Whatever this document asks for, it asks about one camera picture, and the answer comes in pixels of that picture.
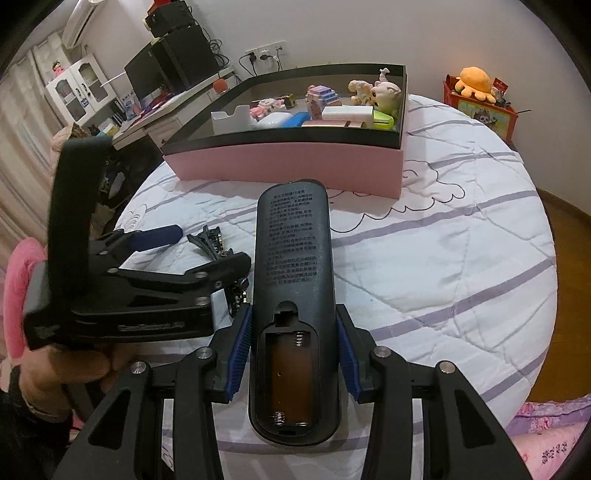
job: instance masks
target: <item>orange octopus plush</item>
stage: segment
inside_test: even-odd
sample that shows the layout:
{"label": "orange octopus plush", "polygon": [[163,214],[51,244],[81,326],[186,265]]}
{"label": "orange octopus plush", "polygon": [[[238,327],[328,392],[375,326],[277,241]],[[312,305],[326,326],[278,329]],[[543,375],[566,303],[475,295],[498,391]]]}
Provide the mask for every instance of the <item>orange octopus plush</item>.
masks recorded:
{"label": "orange octopus plush", "polygon": [[463,69],[457,77],[456,91],[466,98],[476,97],[481,102],[495,103],[496,99],[492,94],[491,78],[486,72],[478,67]]}

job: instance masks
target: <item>black speaker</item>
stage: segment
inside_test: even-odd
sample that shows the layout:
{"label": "black speaker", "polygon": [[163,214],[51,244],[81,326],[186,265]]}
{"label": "black speaker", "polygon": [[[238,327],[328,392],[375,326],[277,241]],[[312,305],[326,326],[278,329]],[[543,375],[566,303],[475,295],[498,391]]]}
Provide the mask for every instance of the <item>black speaker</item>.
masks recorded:
{"label": "black speaker", "polygon": [[146,23],[154,38],[158,38],[179,28],[194,25],[196,22],[187,4],[178,0],[160,5],[146,17]]}
{"label": "black speaker", "polygon": [[167,33],[151,47],[173,93],[184,92],[220,70],[199,25]]}

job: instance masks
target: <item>curtain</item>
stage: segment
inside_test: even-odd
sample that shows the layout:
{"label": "curtain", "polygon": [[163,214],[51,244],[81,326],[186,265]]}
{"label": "curtain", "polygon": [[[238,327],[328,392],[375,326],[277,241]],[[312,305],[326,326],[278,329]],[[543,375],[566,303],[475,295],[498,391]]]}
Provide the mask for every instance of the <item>curtain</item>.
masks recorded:
{"label": "curtain", "polygon": [[33,57],[35,58],[41,80],[45,85],[56,77],[56,74],[53,72],[53,64],[55,62],[60,62],[61,68],[64,70],[67,70],[71,66],[64,44],[61,42],[61,38],[57,32],[49,35],[45,42],[33,47]]}
{"label": "curtain", "polygon": [[27,236],[46,242],[50,144],[62,124],[44,89],[32,51],[0,80],[0,296],[16,244]]}

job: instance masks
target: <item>drawer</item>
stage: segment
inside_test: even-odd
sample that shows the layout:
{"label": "drawer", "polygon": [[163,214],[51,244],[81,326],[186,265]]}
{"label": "drawer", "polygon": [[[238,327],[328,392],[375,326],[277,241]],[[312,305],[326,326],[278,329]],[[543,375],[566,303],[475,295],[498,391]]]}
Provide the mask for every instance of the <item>drawer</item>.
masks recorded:
{"label": "drawer", "polygon": [[161,145],[164,145],[170,137],[178,132],[182,126],[183,124],[178,120],[178,118],[173,117],[149,125],[145,130],[152,138],[154,143],[160,147]]}

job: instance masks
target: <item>red item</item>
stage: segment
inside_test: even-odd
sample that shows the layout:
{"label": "red item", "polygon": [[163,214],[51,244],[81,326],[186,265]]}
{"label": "red item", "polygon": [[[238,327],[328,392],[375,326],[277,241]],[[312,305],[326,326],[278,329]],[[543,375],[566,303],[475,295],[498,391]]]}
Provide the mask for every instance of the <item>red item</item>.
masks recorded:
{"label": "red item", "polygon": [[500,81],[499,79],[495,78],[495,81],[492,83],[492,86],[499,90],[503,95],[509,89],[509,85]]}
{"label": "red item", "polygon": [[154,0],[152,6],[148,9],[148,15],[151,15],[154,12],[154,10],[156,10],[158,7],[161,7],[162,5],[166,5],[169,3],[171,3],[170,0]]}
{"label": "red item", "polygon": [[466,98],[456,92],[457,82],[458,79],[452,75],[443,80],[443,102],[485,124],[505,143],[511,143],[515,123],[519,118],[513,107],[509,105],[503,108],[489,102],[481,102],[474,97]]}
{"label": "red item", "polygon": [[213,89],[216,91],[218,95],[223,92],[227,92],[229,89],[228,83],[224,79],[217,79],[215,82],[213,82]]}

